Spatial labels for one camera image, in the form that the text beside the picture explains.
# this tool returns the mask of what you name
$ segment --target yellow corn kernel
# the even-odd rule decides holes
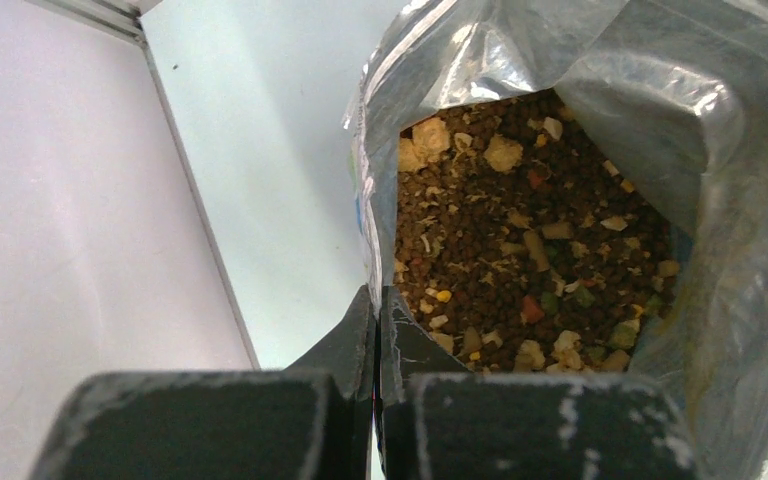
[[[440,303],[449,303],[449,300],[452,299],[452,292],[448,290],[441,290],[437,292],[437,301]]]
[[[620,184],[620,187],[625,190],[626,193],[631,193],[634,191],[634,185],[632,185],[628,180],[623,180]]]

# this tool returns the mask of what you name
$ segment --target plastic bag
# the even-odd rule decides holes
[[[551,87],[693,237],[674,313],[645,332],[632,371],[685,406],[715,478],[756,477],[768,456],[768,1],[411,2],[352,108],[373,294],[393,278],[399,132]]]

